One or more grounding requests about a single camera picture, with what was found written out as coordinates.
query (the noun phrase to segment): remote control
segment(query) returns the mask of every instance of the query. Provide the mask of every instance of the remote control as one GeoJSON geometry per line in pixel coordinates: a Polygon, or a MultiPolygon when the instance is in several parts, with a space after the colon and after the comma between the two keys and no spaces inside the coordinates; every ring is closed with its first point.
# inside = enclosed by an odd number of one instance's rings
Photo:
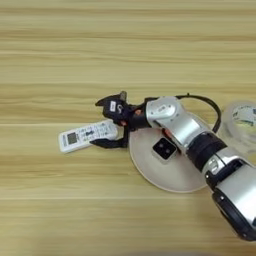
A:
{"type": "Polygon", "coordinates": [[[90,141],[97,139],[114,140],[117,136],[118,130],[113,121],[105,120],[61,133],[59,145],[61,152],[70,153],[91,146],[90,141]]]}

